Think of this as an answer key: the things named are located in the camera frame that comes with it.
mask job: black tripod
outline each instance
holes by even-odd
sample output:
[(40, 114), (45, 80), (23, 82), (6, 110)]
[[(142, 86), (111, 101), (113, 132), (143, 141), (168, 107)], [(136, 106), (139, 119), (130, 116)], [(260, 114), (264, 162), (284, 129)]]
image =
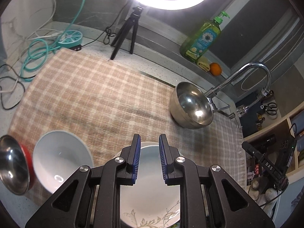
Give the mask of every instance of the black tripod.
[(126, 36), (128, 35), (129, 31), (131, 30), (131, 28), (134, 26), (133, 34), (132, 34), (132, 41), (131, 41), (131, 49), (130, 49), (130, 54), (133, 54), (134, 44), (135, 44), (135, 39), (136, 39), (136, 33), (137, 33), (137, 28), (138, 28), (138, 20), (141, 16), (141, 13), (142, 13), (144, 7), (145, 6), (142, 5), (142, 4), (140, 4), (137, 7), (134, 7), (133, 8), (133, 10), (134, 10), (133, 13), (126, 20), (124, 25), (121, 27), (121, 29), (117, 33), (115, 39), (111, 43), (111, 46), (114, 46), (117, 43), (116, 46), (115, 46), (115, 49), (114, 49), (114, 51), (111, 55), (111, 60), (113, 60), (115, 58), (115, 56), (118, 53), (121, 45), (123, 44), (123, 41), (125, 40)]

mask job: orange fruit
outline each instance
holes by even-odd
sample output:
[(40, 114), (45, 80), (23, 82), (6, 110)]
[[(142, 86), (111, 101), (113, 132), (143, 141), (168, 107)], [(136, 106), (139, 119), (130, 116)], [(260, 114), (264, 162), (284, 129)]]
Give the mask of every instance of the orange fruit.
[(210, 64), (210, 73), (214, 76), (221, 75), (222, 69), (221, 66), (218, 63), (211, 63)]

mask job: bottle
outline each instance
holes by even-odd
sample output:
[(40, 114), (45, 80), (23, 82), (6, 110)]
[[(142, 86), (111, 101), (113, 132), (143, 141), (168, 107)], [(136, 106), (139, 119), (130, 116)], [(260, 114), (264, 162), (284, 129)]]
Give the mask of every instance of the bottle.
[(183, 42), (179, 49), (180, 54), (193, 63), (198, 60), (221, 33), (219, 25), (223, 22), (223, 16), (230, 18), (225, 11), (222, 11), (212, 21), (205, 21), (194, 36), (187, 38)]

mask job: blue label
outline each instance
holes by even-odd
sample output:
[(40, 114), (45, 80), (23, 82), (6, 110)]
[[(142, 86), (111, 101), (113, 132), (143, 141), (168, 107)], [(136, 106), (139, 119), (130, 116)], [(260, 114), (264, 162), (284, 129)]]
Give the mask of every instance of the blue label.
[(205, 30), (186, 52), (186, 54), (195, 60), (200, 58), (216, 37), (217, 34), (212, 29), (209, 28)]

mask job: chrome faucet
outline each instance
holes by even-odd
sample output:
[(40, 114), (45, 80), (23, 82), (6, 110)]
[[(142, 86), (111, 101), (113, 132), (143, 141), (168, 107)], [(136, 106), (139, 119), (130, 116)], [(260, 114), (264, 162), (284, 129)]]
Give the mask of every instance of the chrome faucet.
[(228, 84), (230, 84), (232, 81), (240, 77), (245, 71), (251, 68), (261, 68), (266, 72), (267, 75), (267, 84), (266, 86), (261, 90), (260, 95), (258, 98), (252, 102), (248, 106), (241, 105), (237, 108), (237, 114), (239, 117), (242, 117), (244, 114), (247, 113), (248, 109), (250, 109), (252, 106), (254, 106), (257, 102), (259, 102), (263, 97), (265, 97), (270, 92), (270, 85), (271, 85), (271, 73), (267, 66), (261, 62), (249, 62), (245, 64), (243, 67), (241, 67), (238, 71), (234, 72), (232, 75), (230, 75), (225, 81), (223, 81), (221, 84), (217, 85), (214, 88), (209, 89), (204, 93), (206, 98), (208, 99), (210, 106), (214, 112), (217, 112), (219, 110), (227, 109), (229, 106), (218, 109), (216, 108), (212, 98), (214, 98), (219, 91), (221, 91), (224, 87), (226, 87)]

